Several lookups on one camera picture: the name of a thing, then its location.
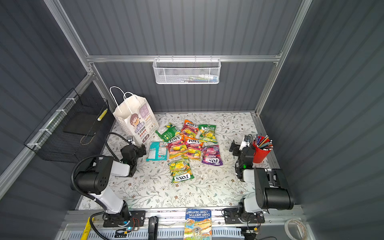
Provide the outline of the purple Fox's berries packet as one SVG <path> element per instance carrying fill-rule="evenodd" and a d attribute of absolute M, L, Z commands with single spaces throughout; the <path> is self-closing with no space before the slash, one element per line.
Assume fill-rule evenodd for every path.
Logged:
<path fill-rule="evenodd" d="M 202 163 L 212 166 L 222 166 L 223 160 L 219 145 L 206 146 L 202 149 Z"/>

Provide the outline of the white paper gift bag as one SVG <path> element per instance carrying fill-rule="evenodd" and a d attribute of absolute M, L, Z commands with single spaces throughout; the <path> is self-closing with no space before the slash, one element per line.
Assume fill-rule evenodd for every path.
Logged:
<path fill-rule="evenodd" d="M 123 101 L 118 103 L 113 89 L 123 94 Z M 146 98 L 124 92 L 121 88 L 110 87 L 110 94 L 117 105 L 113 115 L 121 128 L 134 138 L 135 143 L 146 144 L 150 137 L 159 129 L 159 123 Z"/>

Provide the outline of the dark green snack packet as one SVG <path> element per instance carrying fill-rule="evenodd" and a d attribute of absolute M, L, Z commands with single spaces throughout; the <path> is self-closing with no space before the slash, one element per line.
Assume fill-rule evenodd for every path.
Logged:
<path fill-rule="evenodd" d="M 164 142 L 169 142 L 172 138 L 179 135 L 181 130 L 172 123 L 168 123 L 167 125 L 160 127 L 155 131 L 161 140 Z"/>

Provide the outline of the green fox's packet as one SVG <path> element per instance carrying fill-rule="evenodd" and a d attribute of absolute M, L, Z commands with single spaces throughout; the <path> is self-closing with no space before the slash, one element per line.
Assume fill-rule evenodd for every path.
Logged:
<path fill-rule="evenodd" d="M 200 141 L 205 143 L 214 143 L 217 144 L 216 139 L 216 125 L 203 124 L 199 125 L 200 131 Z"/>
<path fill-rule="evenodd" d="M 195 178 L 188 158 L 179 159 L 169 163 L 172 183 L 184 182 Z"/>

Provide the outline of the green Fox's packet front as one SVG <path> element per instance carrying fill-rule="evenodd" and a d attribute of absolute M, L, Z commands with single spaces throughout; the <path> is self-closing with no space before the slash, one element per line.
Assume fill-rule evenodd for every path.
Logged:
<path fill-rule="evenodd" d="M 195 178 L 188 158 L 179 159 L 169 163 L 172 183 L 184 182 Z"/>

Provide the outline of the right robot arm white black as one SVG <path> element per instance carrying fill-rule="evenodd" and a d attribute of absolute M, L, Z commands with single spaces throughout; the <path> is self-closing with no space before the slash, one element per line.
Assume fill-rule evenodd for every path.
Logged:
<path fill-rule="evenodd" d="M 253 184 L 255 190 L 242 198 L 236 208 L 223 210 L 226 224 L 262 224 L 265 222 L 263 211 L 291 210 L 294 207 L 294 197 L 283 171 L 253 166 L 257 150 L 254 143 L 231 143 L 229 151 L 238 158 L 236 176 L 241 182 Z"/>

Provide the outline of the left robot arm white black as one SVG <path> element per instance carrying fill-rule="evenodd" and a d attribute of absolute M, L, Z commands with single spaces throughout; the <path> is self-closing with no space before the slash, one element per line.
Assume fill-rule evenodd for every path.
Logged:
<path fill-rule="evenodd" d="M 78 162 L 71 173 L 72 189 L 100 205 L 105 226 L 125 227 L 139 225 L 127 203 L 118 197 L 109 186 L 111 175 L 117 177 L 134 176 L 138 158 L 146 155 L 145 145 L 129 144 L 121 149 L 122 161 L 113 156 L 89 156 Z"/>

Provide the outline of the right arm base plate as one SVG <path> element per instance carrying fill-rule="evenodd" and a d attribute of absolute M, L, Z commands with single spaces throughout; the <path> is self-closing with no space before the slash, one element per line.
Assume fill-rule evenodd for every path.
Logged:
<path fill-rule="evenodd" d="M 225 219 L 225 223 L 228 225 L 265 223 L 263 212 L 247 213 L 240 212 L 237 208 L 225 208 L 222 210 L 222 215 Z"/>

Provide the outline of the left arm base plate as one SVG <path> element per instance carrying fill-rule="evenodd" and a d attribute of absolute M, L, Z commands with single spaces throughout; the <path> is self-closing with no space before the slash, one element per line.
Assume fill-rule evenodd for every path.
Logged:
<path fill-rule="evenodd" d="M 103 214 L 104 228 L 123 227 L 128 224 L 128 227 L 142 227 L 144 225 L 146 212 L 145 211 L 130 211 L 129 213 L 119 214 Z"/>

